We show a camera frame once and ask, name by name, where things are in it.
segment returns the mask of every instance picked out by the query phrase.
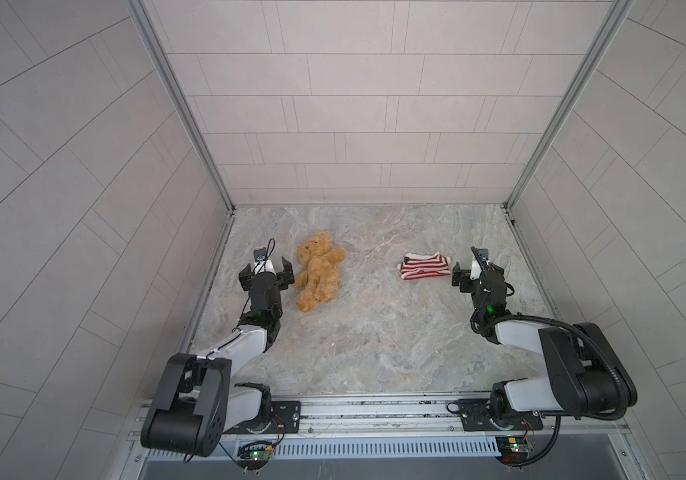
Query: metal grate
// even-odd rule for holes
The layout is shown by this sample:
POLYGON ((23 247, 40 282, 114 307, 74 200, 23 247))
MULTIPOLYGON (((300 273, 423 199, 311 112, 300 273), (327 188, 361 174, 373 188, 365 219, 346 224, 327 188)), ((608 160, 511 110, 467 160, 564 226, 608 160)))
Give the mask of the metal grate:
MULTIPOLYGON (((223 441, 232 455, 238 443, 223 441)), ((319 458, 425 458, 425 457, 498 457, 495 437, 431 437, 431 438, 287 438, 276 449, 276 460, 306 460, 319 458)), ((151 450, 148 460, 177 460, 179 453, 151 450)), ((194 460, 229 460, 222 448, 207 458, 194 460)))

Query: teddy bear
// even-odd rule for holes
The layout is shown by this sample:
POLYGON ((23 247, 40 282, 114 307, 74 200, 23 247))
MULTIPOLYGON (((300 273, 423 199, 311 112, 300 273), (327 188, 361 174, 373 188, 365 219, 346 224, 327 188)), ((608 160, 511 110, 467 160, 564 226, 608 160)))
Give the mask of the teddy bear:
POLYGON ((295 286, 302 288, 295 305, 300 312, 311 312, 338 296, 341 272, 338 264, 345 260, 345 250, 332 248, 329 232, 321 231, 298 245, 298 259, 306 269, 295 277, 295 286))

